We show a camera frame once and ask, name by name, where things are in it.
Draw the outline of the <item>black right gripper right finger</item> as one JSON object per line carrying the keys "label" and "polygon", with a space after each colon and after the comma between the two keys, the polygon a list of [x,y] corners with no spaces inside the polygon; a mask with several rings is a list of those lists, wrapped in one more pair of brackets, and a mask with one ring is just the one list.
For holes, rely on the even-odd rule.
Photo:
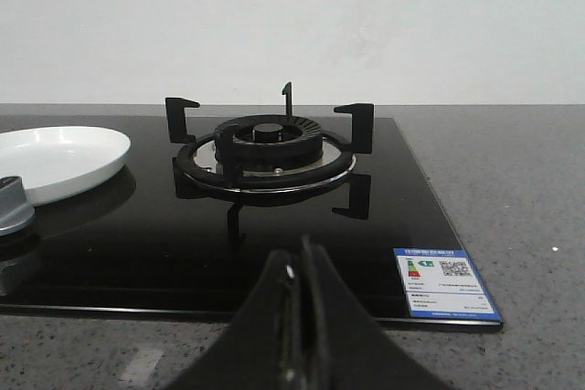
{"label": "black right gripper right finger", "polygon": [[303,237],[303,268],[331,389],[428,389],[430,373],[404,353],[346,286],[324,247]]}

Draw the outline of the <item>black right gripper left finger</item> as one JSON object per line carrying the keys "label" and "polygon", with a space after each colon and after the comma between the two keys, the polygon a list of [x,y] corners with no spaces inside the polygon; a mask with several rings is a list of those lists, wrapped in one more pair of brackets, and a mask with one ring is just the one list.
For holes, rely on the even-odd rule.
{"label": "black right gripper left finger", "polygon": [[261,276],[229,327],[169,389],[301,389],[300,284],[283,250]]}

